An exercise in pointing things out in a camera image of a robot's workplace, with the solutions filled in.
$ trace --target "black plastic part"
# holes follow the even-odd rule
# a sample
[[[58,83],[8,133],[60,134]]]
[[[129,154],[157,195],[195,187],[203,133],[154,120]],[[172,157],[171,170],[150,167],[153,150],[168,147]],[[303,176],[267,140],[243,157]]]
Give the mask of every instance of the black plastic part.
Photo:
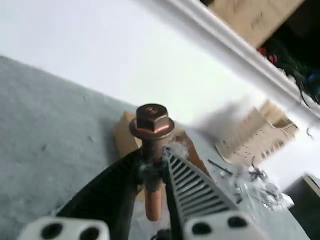
[[[79,191],[58,217],[104,221],[111,240],[127,240],[137,194],[139,149],[105,169]]]
[[[174,155],[167,156],[163,181],[166,184],[172,239],[183,239],[183,228],[188,219],[238,209],[197,167]]]

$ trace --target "bolt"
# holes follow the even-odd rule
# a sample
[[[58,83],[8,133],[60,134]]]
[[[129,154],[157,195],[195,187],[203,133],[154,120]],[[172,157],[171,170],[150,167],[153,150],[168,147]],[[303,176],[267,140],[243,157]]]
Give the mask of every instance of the bolt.
[[[142,140],[141,155],[145,162],[154,163],[161,158],[166,137],[174,127],[162,105],[146,104],[136,110],[136,118],[130,122],[129,128],[132,135]]]
[[[169,135],[174,127],[167,109],[159,104],[146,104],[136,110],[131,133],[142,140],[157,140]]]
[[[142,140],[142,161],[149,166],[154,166],[142,173],[145,210],[150,221],[156,221],[161,216],[162,177],[155,166],[161,160],[163,146],[174,128],[175,124],[168,117],[167,109],[159,104],[140,106],[136,110],[136,118],[129,124],[131,134]]]

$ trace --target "hole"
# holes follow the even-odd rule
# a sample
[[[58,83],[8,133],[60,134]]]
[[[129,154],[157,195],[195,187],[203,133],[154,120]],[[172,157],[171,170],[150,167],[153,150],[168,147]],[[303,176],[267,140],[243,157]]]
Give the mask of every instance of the hole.
[[[244,228],[248,223],[242,217],[233,216],[229,218],[228,225],[230,228]]]
[[[45,226],[41,231],[43,239],[55,239],[62,232],[63,226],[61,223],[50,223]]]
[[[80,240],[96,240],[99,237],[99,229],[92,226],[84,230],[80,235]]]
[[[205,222],[198,222],[192,227],[194,235],[206,235],[212,232],[210,226]]]

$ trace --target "cardboard box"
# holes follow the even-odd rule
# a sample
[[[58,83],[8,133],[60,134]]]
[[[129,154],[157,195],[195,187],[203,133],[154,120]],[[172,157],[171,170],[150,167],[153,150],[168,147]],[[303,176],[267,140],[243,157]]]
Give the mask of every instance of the cardboard box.
[[[214,0],[208,8],[253,47],[260,47],[305,0]]]
[[[135,113],[124,112],[123,117],[115,125],[114,138],[120,158],[126,156],[136,149],[139,149],[142,145],[142,141],[131,135],[129,130],[129,123],[135,117]],[[195,145],[188,137],[187,133],[181,128],[175,127],[171,136],[172,140],[174,141],[186,143],[186,147],[188,149],[187,160],[210,177],[210,174],[204,162],[199,158]],[[163,196],[165,196],[166,191],[164,187],[162,188],[162,191],[164,192]],[[138,192],[140,193],[138,194],[137,199],[139,201],[143,201],[145,199],[145,196],[144,192],[142,191],[142,187],[138,189]]]

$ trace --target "wooden piece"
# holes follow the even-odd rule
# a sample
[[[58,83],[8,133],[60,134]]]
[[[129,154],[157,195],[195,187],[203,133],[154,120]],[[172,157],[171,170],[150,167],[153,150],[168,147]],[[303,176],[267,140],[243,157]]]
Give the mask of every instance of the wooden piece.
[[[214,0],[208,8],[253,47],[260,47],[305,0]]]

